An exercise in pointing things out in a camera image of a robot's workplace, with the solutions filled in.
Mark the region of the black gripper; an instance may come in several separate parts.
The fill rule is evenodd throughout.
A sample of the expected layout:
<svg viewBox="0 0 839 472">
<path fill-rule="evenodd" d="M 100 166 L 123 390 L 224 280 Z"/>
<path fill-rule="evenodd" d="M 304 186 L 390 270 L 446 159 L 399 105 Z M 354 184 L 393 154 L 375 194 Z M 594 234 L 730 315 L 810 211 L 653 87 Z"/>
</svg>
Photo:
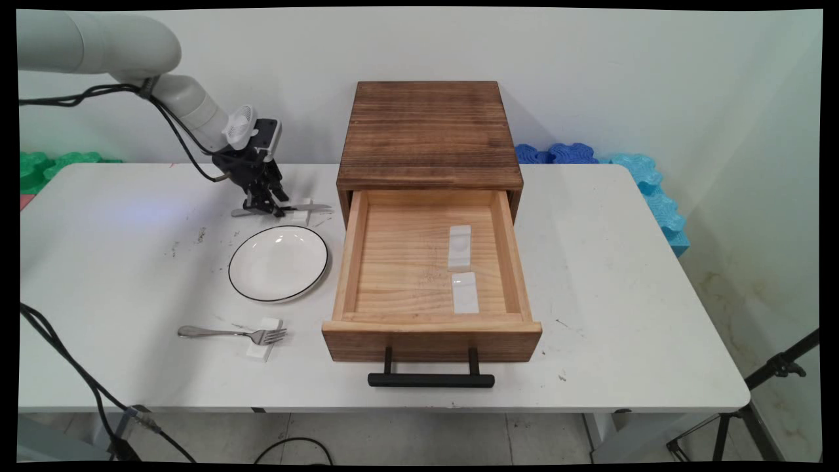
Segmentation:
<svg viewBox="0 0 839 472">
<path fill-rule="evenodd" d="M 290 198 L 284 191 L 279 167 L 266 149 L 246 147 L 235 151 L 225 147 L 221 153 L 213 154 L 213 164 L 246 192 L 246 212 L 276 218 L 285 216 L 277 201 Z"/>
</svg>

